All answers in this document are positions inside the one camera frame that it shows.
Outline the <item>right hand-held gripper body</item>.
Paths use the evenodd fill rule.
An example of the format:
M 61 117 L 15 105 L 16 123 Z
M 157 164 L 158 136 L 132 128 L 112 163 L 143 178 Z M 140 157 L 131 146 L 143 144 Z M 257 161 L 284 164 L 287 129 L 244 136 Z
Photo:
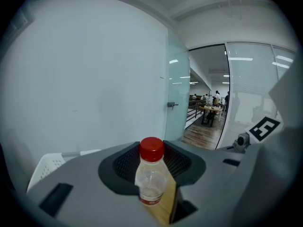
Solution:
M 284 128 L 248 148 L 242 165 L 253 159 L 248 184 L 236 206 L 237 221 L 292 221 L 303 201 L 303 60 L 271 89 Z

